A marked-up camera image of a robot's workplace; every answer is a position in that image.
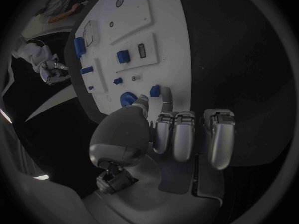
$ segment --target person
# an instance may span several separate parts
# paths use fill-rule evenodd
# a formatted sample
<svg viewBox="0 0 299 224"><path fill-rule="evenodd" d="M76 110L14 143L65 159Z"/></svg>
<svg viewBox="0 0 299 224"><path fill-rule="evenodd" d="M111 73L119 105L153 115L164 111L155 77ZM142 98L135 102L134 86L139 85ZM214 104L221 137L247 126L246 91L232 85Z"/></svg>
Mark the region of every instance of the person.
<svg viewBox="0 0 299 224"><path fill-rule="evenodd" d="M81 3L85 1L88 0L50 0L35 16L40 15L39 22L42 24L54 23L80 13L84 8Z"/></svg>

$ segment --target white robot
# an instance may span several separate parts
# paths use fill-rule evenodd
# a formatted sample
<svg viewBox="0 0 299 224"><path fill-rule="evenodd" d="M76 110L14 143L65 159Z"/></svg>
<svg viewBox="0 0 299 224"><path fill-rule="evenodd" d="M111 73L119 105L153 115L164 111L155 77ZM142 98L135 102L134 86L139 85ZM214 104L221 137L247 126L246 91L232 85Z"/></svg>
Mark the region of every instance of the white robot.
<svg viewBox="0 0 299 224"><path fill-rule="evenodd" d="M16 59L21 57L29 62L34 71L39 73L42 80L48 85L66 81L71 77L70 75L63 75L61 70L68 70L69 68L58 62L57 54L52 55L47 45L40 47L35 43L27 43L24 37L20 36L12 55Z"/></svg>

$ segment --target round hole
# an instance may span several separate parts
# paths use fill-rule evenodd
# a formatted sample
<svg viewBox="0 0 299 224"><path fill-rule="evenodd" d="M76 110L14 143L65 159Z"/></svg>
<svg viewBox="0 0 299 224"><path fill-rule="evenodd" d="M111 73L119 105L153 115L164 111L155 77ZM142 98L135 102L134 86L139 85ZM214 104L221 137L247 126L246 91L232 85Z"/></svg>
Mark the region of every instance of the round hole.
<svg viewBox="0 0 299 224"><path fill-rule="evenodd" d="M124 3L124 0L117 0L116 1L116 7L120 7L121 5L123 5L123 3Z"/></svg>

